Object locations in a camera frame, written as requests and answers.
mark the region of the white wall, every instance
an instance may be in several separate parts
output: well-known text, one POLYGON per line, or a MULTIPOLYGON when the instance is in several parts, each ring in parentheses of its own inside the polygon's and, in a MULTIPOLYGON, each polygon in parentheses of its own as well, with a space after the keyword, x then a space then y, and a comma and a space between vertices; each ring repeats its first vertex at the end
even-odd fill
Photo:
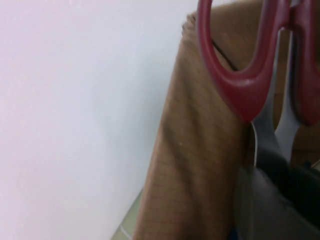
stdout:
POLYGON ((107 240, 197 0, 0 1, 0 239, 107 240))

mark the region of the red plastic handle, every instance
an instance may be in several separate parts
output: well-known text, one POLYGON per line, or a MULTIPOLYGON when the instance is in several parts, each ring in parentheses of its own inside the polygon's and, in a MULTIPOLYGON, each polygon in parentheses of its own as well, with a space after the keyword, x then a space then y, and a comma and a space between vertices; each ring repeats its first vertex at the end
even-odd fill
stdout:
POLYGON ((228 106, 245 122, 251 122, 265 104, 272 78, 278 31, 287 26, 290 0, 264 0, 253 59, 238 72, 226 70, 211 40, 212 0, 199 0, 197 33, 200 52, 213 83, 228 106))
POLYGON ((309 125, 320 121, 320 73, 316 68, 316 0, 303 0, 291 10, 290 27, 299 37, 295 107, 309 125))

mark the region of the scissors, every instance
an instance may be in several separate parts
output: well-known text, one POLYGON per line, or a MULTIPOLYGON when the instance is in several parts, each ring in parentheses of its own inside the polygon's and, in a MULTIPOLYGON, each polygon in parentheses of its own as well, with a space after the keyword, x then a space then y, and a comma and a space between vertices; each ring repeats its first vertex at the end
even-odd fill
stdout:
POLYGON ((212 0, 199 0, 200 54, 222 99, 255 135, 254 167, 241 167, 234 211, 244 240, 320 239, 320 174, 290 168, 299 127, 320 121, 320 72, 316 68, 316 0, 264 0, 251 63, 225 69, 212 46, 212 0), (273 100, 282 29, 291 31, 282 113, 274 130, 273 100))

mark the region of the floor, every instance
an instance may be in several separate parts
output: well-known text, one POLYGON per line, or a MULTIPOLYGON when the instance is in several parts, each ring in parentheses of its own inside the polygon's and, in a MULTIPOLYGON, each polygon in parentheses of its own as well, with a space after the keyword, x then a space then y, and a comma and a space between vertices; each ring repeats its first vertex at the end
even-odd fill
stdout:
POLYGON ((141 193, 134 201, 132 207, 126 214, 119 228, 116 230, 111 240, 130 240, 134 234, 134 230, 137 222, 137 215, 141 202, 141 193))

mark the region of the brown paper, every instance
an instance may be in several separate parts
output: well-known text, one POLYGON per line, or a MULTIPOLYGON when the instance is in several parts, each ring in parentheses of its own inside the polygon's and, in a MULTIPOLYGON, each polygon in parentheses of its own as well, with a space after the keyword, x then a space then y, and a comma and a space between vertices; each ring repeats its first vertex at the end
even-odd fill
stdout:
MULTIPOLYGON (((261 6, 260 0, 251 0, 212 10, 212 38, 239 70, 249 64, 253 55, 261 6)), ((195 21, 194 13, 183 25, 143 190, 135 240, 226 240, 234 222, 236 172, 245 158, 253 157, 250 126, 229 110, 204 69, 195 21)), ((289 34, 282 35, 275 123, 281 114, 288 55, 289 34)), ((231 69, 221 54, 218 57, 231 69)), ((292 161, 318 159, 320 126, 301 128, 292 161)))

